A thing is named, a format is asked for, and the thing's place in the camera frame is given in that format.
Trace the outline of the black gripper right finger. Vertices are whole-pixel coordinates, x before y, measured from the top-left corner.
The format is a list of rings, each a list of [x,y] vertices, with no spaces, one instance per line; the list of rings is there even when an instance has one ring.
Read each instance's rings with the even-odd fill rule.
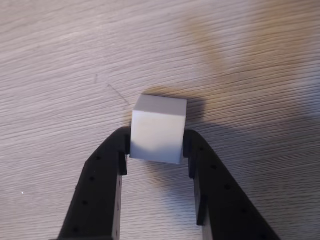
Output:
[[[196,224],[204,240],[277,240],[262,217],[207,141],[185,130],[183,156],[193,179]]]

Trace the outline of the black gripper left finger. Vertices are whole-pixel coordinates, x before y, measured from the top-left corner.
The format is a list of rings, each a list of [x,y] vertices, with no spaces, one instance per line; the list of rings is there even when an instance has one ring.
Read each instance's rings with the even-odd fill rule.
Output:
[[[59,240],[120,238],[122,177],[128,173],[130,143],[131,128],[121,127],[85,162]]]

